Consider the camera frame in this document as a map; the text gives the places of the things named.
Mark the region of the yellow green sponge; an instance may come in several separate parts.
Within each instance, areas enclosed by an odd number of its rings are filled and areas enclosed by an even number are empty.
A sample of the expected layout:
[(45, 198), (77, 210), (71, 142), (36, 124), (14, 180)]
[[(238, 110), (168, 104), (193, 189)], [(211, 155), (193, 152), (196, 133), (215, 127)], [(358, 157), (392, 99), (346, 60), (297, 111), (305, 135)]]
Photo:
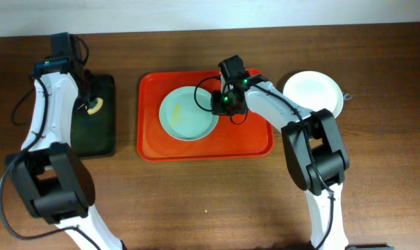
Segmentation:
[(97, 97), (96, 99), (90, 102), (87, 108), (87, 113), (89, 115), (93, 115), (97, 113), (102, 108), (102, 106), (103, 106), (103, 99), (100, 97)]

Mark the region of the white plate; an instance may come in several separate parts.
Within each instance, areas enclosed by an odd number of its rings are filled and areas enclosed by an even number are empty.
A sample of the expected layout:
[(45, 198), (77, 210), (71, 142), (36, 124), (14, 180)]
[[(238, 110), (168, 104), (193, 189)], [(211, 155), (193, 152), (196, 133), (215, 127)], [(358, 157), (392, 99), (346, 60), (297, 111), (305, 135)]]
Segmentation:
[(302, 71), (292, 75), (284, 84), (283, 95), (313, 111), (325, 108), (335, 118), (344, 106), (339, 85), (331, 77), (316, 71)]

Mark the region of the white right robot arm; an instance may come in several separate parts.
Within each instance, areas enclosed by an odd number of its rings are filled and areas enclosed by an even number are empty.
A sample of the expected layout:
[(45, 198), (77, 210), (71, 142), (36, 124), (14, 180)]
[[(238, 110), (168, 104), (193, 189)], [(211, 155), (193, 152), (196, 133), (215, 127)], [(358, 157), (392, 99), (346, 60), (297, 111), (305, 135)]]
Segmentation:
[(346, 249), (341, 198), (349, 158), (334, 115), (294, 103), (265, 76), (250, 74), (238, 55), (218, 67), (221, 88), (212, 93), (212, 114), (252, 112), (280, 130), (288, 172), (307, 199), (313, 249)]

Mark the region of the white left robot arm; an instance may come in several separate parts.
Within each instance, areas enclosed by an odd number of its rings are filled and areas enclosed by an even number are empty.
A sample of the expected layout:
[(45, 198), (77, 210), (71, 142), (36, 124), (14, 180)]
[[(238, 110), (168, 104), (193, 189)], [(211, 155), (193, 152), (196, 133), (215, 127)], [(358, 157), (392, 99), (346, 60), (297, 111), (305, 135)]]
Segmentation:
[(5, 161), (28, 213), (65, 232), (81, 249), (123, 249), (101, 218), (86, 158), (116, 147), (115, 81), (86, 69), (90, 51), (71, 33), (51, 36), (51, 55), (31, 74), (35, 104), (21, 150)]

